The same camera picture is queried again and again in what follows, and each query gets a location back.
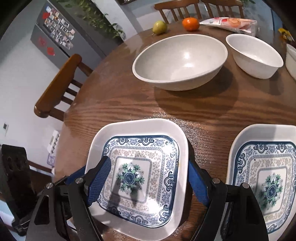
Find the green plant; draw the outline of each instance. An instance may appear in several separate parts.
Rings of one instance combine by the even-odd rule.
[[[110,24],[107,20],[107,13],[102,14],[97,6],[90,0],[57,0],[59,3],[67,3],[64,7],[71,8],[74,5],[79,6],[83,14],[75,13],[77,17],[85,20],[89,25],[95,29],[103,30],[111,38],[116,38],[123,34],[123,30],[118,29],[117,23]]]

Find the plastic bag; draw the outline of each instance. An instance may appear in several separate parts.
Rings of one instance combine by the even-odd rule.
[[[255,37],[258,29],[256,20],[244,18],[210,18],[203,20],[200,24],[223,28],[238,34],[247,34],[253,37]]]

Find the floral pattern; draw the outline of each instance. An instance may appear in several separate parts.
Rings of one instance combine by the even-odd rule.
[[[175,197],[177,143],[160,135],[113,137],[105,144],[103,154],[110,157],[112,166],[98,204],[138,225],[166,224]]]
[[[120,190],[126,194],[135,193],[138,190],[142,190],[141,184],[144,184],[145,179],[143,177],[144,172],[140,171],[138,165],[123,164],[118,169],[116,178],[120,181]]]
[[[247,142],[237,152],[233,185],[252,188],[268,233],[287,220],[296,190],[296,147],[292,142]]]

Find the screw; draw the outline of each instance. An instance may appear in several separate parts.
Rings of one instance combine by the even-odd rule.
[[[214,178],[212,179],[212,181],[213,181],[213,183],[215,183],[215,184],[220,183],[220,179],[219,179],[219,178],[216,178],[216,177],[214,177]]]
[[[247,183],[243,183],[242,186],[243,186],[244,188],[249,188],[249,187],[250,187],[249,184],[247,184]]]
[[[50,189],[50,188],[52,188],[53,186],[54,186],[53,183],[47,183],[47,184],[46,184],[46,188],[47,188],[47,189]]]
[[[82,182],[83,182],[83,178],[82,178],[82,177],[76,178],[76,179],[75,179],[75,182],[76,182],[77,184],[82,183]]]

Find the wooden chair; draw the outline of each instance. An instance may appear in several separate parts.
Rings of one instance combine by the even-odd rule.
[[[244,18],[244,13],[242,11],[243,3],[241,1],[239,1],[239,0],[201,0],[201,1],[204,2],[205,6],[207,8],[207,11],[209,13],[210,18],[214,18],[214,15],[213,15],[213,12],[211,10],[211,7],[210,7],[209,3],[211,3],[213,5],[216,5],[219,17],[232,17],[232,18],[234,18],[234,14],[233,14],[233,11],[232,11],[231,7],[238,6],[241,18]],[[228,7],[230,16],[228,15],[225,7]]]
[[[177,9],[180,15],[180,19],[184,19],[183,13],[181,11],[181,7],[184,9],[185,11],[185,17],[188,18],[189,16],[189,12],[187,10],[187,6],[194,4],[196,13],[197,13],[197,17],[198,19],[201,19],[201,14],[200,14],[200,9],[198,8],[198,4],[199,0],[172,0],[172,1],[168,1],[168,2],[161,2],[161,3],[157,3],[154,5],[155,10],[158,10],[163,18],[163,20],[165,21],[165,23],[169,23],[168,19],[166,18],[163,9],[168,9],[172,11],[172,14],[174,16],[174,20],[177,22],[178,18],[177,15],[174,11],[174,9]]]
[[[73,79],[77,67],[85,73],[86,76],[90,76],[92,73],[92,69],[82,63],[82,58],[79,54],[72,55],[35,104],[34,113],[37,116],[47,118],[50,115],[58,120],[64,121],[65,113],[56,109],[55,106],[61,101],[69,105],[72,104],[73,101],[64,96],[65,92],[73,96],[77,95],[76,91],[69,88],[70,84],[78,88],[82,87],[81,83]]]

